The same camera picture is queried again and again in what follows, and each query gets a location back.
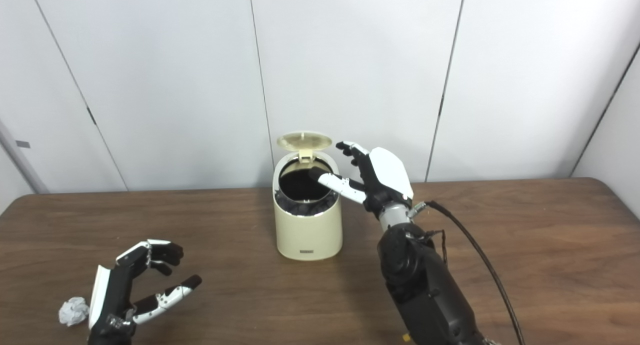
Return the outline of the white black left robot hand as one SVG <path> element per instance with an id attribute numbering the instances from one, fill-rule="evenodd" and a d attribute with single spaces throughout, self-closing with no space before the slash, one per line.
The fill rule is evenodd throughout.
<path id="1" fill-rule="evenodd" d="M 87 316 L 89 345 L 130 345 L 137 327 L 166 313 L 202 284 L 194 274 L 175 286 L 131 301 L 134 279 L 148 269 L 170 276 L 185 252 L 162 239 L 146 239 L 119 254 L 113 268 L 98 265 Z"/>

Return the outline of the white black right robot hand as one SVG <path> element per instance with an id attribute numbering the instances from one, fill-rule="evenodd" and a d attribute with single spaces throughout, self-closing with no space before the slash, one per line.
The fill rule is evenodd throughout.
<path id="1" fill-rule="evenodd" d="M 414 191 L 407 170 L 400 158 L 383 147 L 367 150 L 356 142 L 341 141 L 336 147 L 351 157 L 361 181 L 343 178 L 314 166 L 309 177 L 341 197 L 364 206 L 379 218 L 386 208 L 400 206 L 408 212 L 413 206 Z"/>

